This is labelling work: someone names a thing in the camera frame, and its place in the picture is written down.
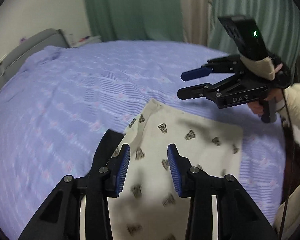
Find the right forearm cream sleeve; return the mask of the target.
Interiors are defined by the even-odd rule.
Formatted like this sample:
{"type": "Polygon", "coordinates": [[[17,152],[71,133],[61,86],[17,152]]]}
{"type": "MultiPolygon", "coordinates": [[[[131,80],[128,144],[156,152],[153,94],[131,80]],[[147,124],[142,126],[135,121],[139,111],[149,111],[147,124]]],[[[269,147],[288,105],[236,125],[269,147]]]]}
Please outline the right forearm cream sleeve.
{"type": "MultiPolygon", "coordinates": [[[[290,118],[300,130],[300,83],[295,83],[284,91],[285,101],[277,103],[278,113],[284,118],[290,118]]],[[[282,239],[289,239],[300,226],[300,185],[292,192],[287,201],[278,209],[275,224],[280,226],[285,219],[282,239]]]]}

